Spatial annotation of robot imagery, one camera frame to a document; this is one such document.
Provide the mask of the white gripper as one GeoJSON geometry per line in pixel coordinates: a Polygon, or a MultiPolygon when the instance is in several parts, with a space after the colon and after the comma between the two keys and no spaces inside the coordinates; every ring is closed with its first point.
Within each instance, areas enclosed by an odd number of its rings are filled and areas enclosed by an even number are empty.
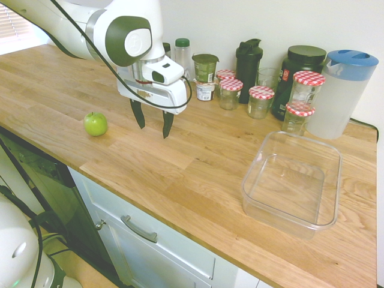
{"type": "MultiPolygon", "coordinates": [[[[187,101],[187,90],[182,80],[177,80],[169,85],[162,85],[155,82],[138,81],[133,77],[133,71],[130,67],[118,67],[117,73],[124,80],[125,84],[130,87],[136,94],[142,98],[160,106],[163,110],[163,138],[167,138],[171,131],[174,115],[183,112],[187,105],[176,108],[187,101]]],[[[145,117],[142,111],[142,103],[155,107],[144,100],[141,100],[132,92],[130,92],[119,80],[118,91],[122,96],[130,98],[130,105],[137,124],[141,129],[145,127],[145,117]]]]}

